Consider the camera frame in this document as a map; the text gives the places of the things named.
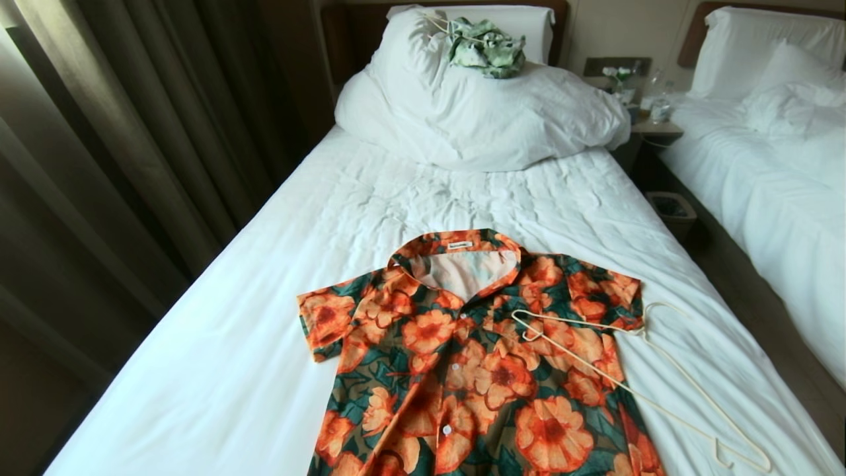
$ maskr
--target headboard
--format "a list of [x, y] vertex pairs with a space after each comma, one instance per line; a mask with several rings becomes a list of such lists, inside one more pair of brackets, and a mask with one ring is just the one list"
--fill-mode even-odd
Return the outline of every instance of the headboard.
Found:
[[[326, 40], [329, 68], [332, 82], [341, 85], [352, 75], [361, 71], [371, 60], [373, 53], [382, 42], [382, 32], [387, 26], [387, 11], [400, 3], [362, 3], [335, 4], [321, 11], [323, 37]], [[481, 0], [470, 2], [426, 2], [427, 7], [447, 7], [460, 5], [532, 5], [551, 8], [555, 12], [555, 25], [552, 26], [552, 45], [549, 57], [558, 61], [567, 23], [566, 0]]]
[[760, 5], [756, 3], [740, 3], [740, 2], [702, 2], [693, 15], [693, 20], [690, 23], [688, 34], [684, 38], [682, 51], [678, 53], [678, 65], [682, 68], [695, 68], [696, 61], [699, 59], [699, 51], [702, 49], [702, 43], [705, 42], [705, 35], [708, 32], [708, 26], [705, 25], [705, 17], [711, 12], [722, 7], [736, 7], [736, 8], [756, 8], [759, 10], [771, 10], [773, 12], [782, 12], [785, 14], [803, 14], [814, 15], [834, 19], [843, 19], [843, 12], [832, 12], [827, 10], [814, 10], [810, 8], [800, 7], [785, 7], [783, 5]]

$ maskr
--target power outlet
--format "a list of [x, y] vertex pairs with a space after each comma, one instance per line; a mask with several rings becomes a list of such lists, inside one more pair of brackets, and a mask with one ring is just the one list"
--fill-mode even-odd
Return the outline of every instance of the power outlet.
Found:
[[585, 61], [585, 72], [582, 76], [586, 78], [604, 76], [602, 68], [607, 67], [633, 69], [638, 61], [640, 61], [638, 76], [647, 76], [649, 67], [652, 65], [652, 58], [588, 58]]

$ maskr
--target green garment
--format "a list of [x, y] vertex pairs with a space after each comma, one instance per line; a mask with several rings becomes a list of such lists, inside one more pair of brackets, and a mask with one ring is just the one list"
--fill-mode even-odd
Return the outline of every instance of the green garment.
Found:
[[523, 69], [525, 36], [519, 40], [503, 33], [490, 20], [470, 23], [464, 17], [449, 22], [452, 64], [480, 69], [486, 78], [513, 78]]

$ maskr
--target floral shirt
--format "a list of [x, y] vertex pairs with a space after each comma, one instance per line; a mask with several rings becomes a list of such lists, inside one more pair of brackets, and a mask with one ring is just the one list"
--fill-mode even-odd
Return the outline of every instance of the floral shirt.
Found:
[[[315, 360], [340, 356], [309, 474], [663, 474], [632, 396], [510, 317], [634, 329], [638, 280], [468, 230], [298, 301]], [[610, 329], [530, 324], [624, 380]]]

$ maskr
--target trash bin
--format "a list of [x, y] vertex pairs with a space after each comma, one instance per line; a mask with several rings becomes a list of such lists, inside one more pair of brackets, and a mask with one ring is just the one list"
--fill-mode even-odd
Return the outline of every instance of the trash bin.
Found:
[[679, 243], [683, 243], [690, 228], [696, 223], [696, 212], [687, 200], [678, 193], [669, 191], [648, 191], [646, 200], [661, 217], [673, 236]]

